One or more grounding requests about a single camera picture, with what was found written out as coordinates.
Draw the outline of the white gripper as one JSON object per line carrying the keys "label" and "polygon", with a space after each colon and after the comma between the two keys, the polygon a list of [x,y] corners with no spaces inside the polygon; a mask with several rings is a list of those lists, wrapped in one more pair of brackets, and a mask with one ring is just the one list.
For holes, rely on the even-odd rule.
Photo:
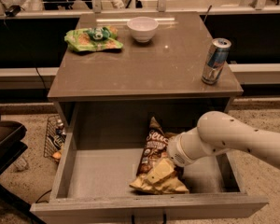
{"label": "white gripper", "polygon": [[156,163],[147,174],[149,183],[158,183],[171,175],[175,171],[175,165],[185,167],[194,163],[194,160],[190,159],[183,150],[181,146],[181,137],[182,135],[179,134],[169,139],[167,154],[171,160],[163,158]]}

